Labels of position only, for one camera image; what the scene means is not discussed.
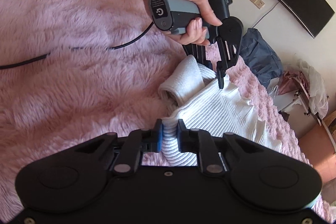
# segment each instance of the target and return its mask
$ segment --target black cable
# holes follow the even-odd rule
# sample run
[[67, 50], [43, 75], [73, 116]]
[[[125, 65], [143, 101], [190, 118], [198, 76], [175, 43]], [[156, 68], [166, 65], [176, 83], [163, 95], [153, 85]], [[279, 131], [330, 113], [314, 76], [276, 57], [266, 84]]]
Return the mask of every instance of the black cable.
[[[153, 25], [154, 25], [154, 23], [152, 22], [147, 27], [147, 29], [143, 31], [142, 34], [140, 34], [138, 37], [136, 37], [132, 41], [127, 42], [127, 43], [122, 44], [122, 45], [119, 45], [119, 46], [115, 46], [115, 47], [107, 47], [106, 50], [118, 50], [120, 48], [124, 48], [126, 46], [129, 46], [129, 45], [133, 44], [134, 42], [136, 42], [140, 38], [142, 38], [150, 30], [150, 28]], [[71, 50], [82, 50], [82, 49], [85, 49], [85, 47], [74, 47], [74, 48], [71, 48]], [[50, 55], [50, 54], [51, 54], [51, 52], [49, 52], [47, 54], [40, 55], [38, 57], [34, 57], [34, 58], [26, 60], [26, 61], [19, 62], [19, 63], [15, 63], [15, 64], [11, 64], [11, 65], [3, 65], [3, 66], [0, 66], [0, 70], [3, 70], [3, 69], [12, 69], [12, 68], [20, 67], [20, 66], [23, 66], [23, 65], [26, 65], [26, 64], [30, 64], [30, 63], [33, 63], [33, 62], [36, 62], [36, 61], [40, 61], [40, 60], [46, 59], [47, 56]]]
[[270, 9], [262, 18], [260, 18], [259, 19], [259, 21], [256, 23], [256, 24], [254, 24], [254, 26], [252, 27], [252, 28], [254, 28], [255, 26], [257, 26], [258, 25], [258, 23], [260, 22], [260, 21], [262, 21], [262, 19], [265, 17], [265, 16], [267, 16], [271, 11], [273, 11], [273, 9], [279, 4], [280, 2], [277, 2], [274, 6], [273, 6], [273, 8], [272, 9]]

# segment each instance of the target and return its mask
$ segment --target ribbed fabric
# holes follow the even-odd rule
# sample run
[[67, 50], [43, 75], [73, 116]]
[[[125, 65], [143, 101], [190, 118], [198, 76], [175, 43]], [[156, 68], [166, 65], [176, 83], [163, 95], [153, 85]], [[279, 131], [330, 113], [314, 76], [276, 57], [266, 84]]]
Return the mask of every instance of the ribbed fabric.
[[207, 130], [216, 137], [233, 132], [280, 152], [281, 141], [269, 137], [266, 123], [260, 121], [249, 101], [241, 98], [238, 87], [230, 82], [229, 76], [224, 78], [222, 90], [215, 77], [214, 71], [197, 64], [189, 55], [159, 87], [159, 94], [166, 100], [168, 109], [175, 109], [170, 117], [163, 118], [162, 152], [167, 161], [173, 166], [197, 164], [195, 154], [179, 152], [176, 138], [179, 119], [184, 120], [187, 128]]

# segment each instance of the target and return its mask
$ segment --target white logo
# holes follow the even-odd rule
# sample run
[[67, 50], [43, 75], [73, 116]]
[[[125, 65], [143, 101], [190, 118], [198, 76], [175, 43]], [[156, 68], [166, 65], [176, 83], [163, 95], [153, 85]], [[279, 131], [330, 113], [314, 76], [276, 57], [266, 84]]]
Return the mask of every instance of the white logo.
[[163, 9], [161, 9], [161, 8], [156, 9], [156, 13], [157, 13], [159, 16], [163, 15]]

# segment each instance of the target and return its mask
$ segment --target pink fur blanket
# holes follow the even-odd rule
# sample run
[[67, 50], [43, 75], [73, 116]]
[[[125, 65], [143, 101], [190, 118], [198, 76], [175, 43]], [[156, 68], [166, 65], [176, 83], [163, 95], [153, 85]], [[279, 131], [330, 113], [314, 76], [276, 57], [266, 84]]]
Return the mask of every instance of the pink fur blanket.
[[[52, 52], [43, 61], [0, 71], [0, 219], [21, 209], [14, 181], [28, 163], [106, 132], [125, 136], [167, 116], [159, 85], [184, 58], [182, 47], [149, 24], [141, 0], [0, 0], [0, 65]], [[71, 51], [69, 47], [87, 47]], [[216, 46], [208, 57], [219, 59]], [[240, 59], [229, 75], [252, 100], [282, 152], [308, 163], [294, 132]], [[167, 165], [162, 154], [144, 164]], [[321, 198], [315, 211], [331, 221]]]

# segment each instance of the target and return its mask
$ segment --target dark blue bag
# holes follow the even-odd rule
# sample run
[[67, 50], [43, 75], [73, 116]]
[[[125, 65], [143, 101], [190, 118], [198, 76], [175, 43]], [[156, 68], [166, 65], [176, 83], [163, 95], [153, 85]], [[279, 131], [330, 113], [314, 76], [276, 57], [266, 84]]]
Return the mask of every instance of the dark blue bag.
[[280, 58], [257, 29], [249, 28], [243, 36], [240, 56], [265, 88], [273, 78], [283, 74]]

